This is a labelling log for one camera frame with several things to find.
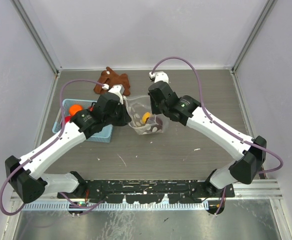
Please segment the yellow peach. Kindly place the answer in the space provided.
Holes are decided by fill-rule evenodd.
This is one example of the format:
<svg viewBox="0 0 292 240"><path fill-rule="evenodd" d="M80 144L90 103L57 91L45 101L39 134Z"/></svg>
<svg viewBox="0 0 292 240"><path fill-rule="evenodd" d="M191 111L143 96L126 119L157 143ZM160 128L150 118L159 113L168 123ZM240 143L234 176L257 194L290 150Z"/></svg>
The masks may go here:
<svg viewBox="0 0 292 240"><path fill-rule="evenodd" d="M146 112L146 113L142 116L142 118L141 118L141 122L142 122L143 124L146 124L147 121L148 121L148 119L149 119L151 116L152 116L152 114L151 114L150 112Z"/></svg>

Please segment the dark purple plum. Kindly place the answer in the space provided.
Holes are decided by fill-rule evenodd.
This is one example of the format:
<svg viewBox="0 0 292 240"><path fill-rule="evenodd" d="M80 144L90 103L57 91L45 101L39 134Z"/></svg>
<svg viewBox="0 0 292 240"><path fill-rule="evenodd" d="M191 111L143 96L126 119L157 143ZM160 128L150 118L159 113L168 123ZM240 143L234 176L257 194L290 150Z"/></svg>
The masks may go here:
<svg viewBox="0 0 292 240"><path fill-rule="evenodd" d="M152 117L150 120L151 132L156 133L163 130L163 121L159 117Z"/></svg>

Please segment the clear zip top bag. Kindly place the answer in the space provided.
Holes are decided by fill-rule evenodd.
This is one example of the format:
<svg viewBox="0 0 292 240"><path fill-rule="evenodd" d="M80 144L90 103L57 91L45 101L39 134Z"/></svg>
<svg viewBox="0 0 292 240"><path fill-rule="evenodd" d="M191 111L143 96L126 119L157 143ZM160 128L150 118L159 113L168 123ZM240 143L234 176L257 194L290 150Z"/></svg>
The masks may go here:
<svg viewBox="0 0 292 240"><path fill-rule="evenodd" d="M128 125L138 135L164 133L167 131L169 121L163 114L155 114L151 108L148 95L123 97L126 110L131 118Z"/></svg>

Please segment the orange tangerine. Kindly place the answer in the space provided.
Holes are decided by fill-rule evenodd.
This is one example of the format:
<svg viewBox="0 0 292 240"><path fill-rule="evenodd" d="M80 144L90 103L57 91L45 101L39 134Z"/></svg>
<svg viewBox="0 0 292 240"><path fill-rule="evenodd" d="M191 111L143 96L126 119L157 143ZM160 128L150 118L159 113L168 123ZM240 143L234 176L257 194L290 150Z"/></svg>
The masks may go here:
<svg viewBox="0 0 292 240"><path fill-rule="evenodd" d="M69 108L69 115L72 117L74 116L77 112L82 111L84 108L82 105L79 104L74 104L70 106Z"/></svg>

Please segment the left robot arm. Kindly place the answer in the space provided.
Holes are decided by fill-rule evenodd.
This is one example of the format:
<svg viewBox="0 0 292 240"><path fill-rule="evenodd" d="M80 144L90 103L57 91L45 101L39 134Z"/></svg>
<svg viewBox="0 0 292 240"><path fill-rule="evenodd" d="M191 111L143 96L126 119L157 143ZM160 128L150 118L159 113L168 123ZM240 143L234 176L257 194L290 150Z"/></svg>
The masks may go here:
<svg viewBox="0 0 292 240"><path fill-rule="evenodd" d="M70 193L81 198L88 189L87 182L76 172L46 174L45 171L75 146L99 133L106 126L126 126L131 121L125 98L107 92L99 96L92 107L77 111L56 135L19 158L5 160L9 184L29 204L45 194Z"/></svg>

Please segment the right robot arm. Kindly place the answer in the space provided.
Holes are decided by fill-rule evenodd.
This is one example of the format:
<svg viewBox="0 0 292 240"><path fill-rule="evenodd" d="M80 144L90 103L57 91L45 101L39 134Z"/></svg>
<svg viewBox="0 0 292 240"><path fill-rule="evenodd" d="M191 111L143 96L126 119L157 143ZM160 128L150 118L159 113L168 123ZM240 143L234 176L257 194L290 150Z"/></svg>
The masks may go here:
<svg viewBox="0 0 292 240"><path fill-rule="evenodd" d="M217 125L213 115L204 112L199 101L189 95L178 97L164 81L152 84L148 95L154 114L163 114L173 122L204 134L233 158L226 166L215 169L205 180L205 191L209 196L217 197L230 184L240 182L249 185L253 181L266 158L262 149L267 141L263 137L252 138L224 122Z"/></svg>

